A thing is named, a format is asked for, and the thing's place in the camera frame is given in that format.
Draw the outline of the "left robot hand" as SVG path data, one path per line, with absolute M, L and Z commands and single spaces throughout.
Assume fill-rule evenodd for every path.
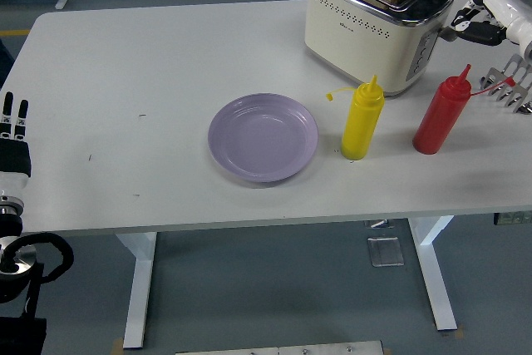
M 13 111 L 13 94 L 5 94 L 1 112 L 1 196 L 22 198 L 31 174 L 32 163 L 26 142 L 28 101 Z

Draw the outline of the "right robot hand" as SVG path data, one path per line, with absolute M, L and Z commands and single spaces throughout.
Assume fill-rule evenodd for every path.
M 486 46 L 508 40 L 531 62 L 531 6 L 521 0 L 470 0 L 455 15 L 451 29 L 461 39 Z

